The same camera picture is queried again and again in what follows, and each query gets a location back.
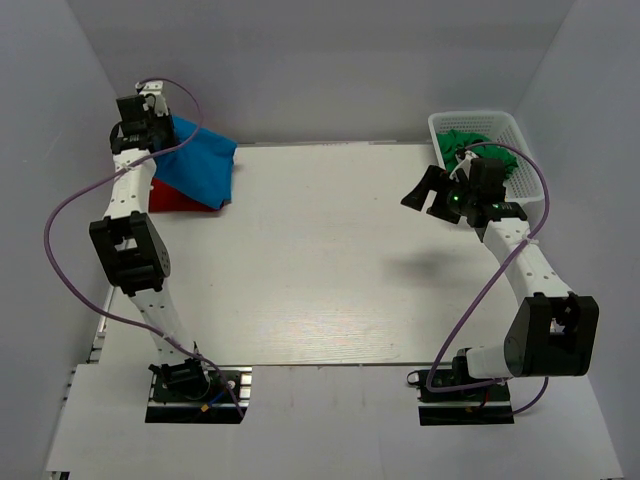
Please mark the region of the blue t shirt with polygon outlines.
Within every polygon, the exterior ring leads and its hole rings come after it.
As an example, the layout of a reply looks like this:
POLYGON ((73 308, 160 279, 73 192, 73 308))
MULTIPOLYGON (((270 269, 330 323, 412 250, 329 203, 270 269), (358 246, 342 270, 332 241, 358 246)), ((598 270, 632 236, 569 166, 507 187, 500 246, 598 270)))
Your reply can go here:
POLYGON ((182 182, 203 181, 205 178, 228 178, 232 183, 234 155, 237 144, 205 128, 178 116, 173 118, 178 141, 190 135, 195 138, 185 147, 154 159, 158 178, 178 187, 182 182))

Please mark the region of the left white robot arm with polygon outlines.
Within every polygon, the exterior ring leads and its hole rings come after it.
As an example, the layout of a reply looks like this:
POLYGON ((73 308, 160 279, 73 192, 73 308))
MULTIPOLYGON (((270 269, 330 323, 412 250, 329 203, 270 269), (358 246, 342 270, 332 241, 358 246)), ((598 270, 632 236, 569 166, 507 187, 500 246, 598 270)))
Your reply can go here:
POLYGON ((158 369, 174 367, 188 357, 169 342, 191 350, 194 342, 179 320, 168 287, 171 261, 167 247, 148 214, 153 160, 137 161, 178 144, 164 95, 152 89, 116 100, 121 116, 111 132, 115 172, 104 217, 89 226, 89 235, 109 283, 135 305, 153 334, 158 369))

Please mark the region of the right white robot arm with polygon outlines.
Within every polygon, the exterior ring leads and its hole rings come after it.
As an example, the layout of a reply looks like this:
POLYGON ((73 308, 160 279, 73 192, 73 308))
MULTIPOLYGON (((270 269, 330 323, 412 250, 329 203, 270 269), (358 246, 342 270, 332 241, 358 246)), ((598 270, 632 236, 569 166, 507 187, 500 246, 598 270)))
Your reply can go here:
POLYGON ((595 343, 596 300, 576 294, 554 272, 523 207, 507 200, 504 180, 497 159, 474 158, 459 174, 431 165, 401 201, 452 224, 465 220, 499 262, 498 274, 519 303, 503 340, 460 353, 463 366, 453 371, 451 384, 466 399, 484 391, 488 380, 583 376, 595 343))

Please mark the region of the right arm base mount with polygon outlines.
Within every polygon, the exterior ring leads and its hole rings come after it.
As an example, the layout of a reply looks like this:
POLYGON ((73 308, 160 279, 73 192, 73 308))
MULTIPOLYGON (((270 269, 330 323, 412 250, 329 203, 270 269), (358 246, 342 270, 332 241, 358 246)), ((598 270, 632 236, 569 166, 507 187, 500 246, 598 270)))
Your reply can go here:
POLYGON ((482 426, 514 423, 506 384, 464 391, 434 393, 426 388, 428 370, 413 370, 407 384, 418 391, 421 426, 482 426))

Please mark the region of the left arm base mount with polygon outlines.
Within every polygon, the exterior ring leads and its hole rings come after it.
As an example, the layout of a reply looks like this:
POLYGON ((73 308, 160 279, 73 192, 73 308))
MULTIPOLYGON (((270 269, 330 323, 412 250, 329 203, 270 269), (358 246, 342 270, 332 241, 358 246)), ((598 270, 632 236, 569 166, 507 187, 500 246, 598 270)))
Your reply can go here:
POLYGON ((193 359, 174 366, 151 365, 145 413, 147 424, 237 425, 246 414, 253 369, 232 366, 216 371, 193 359))

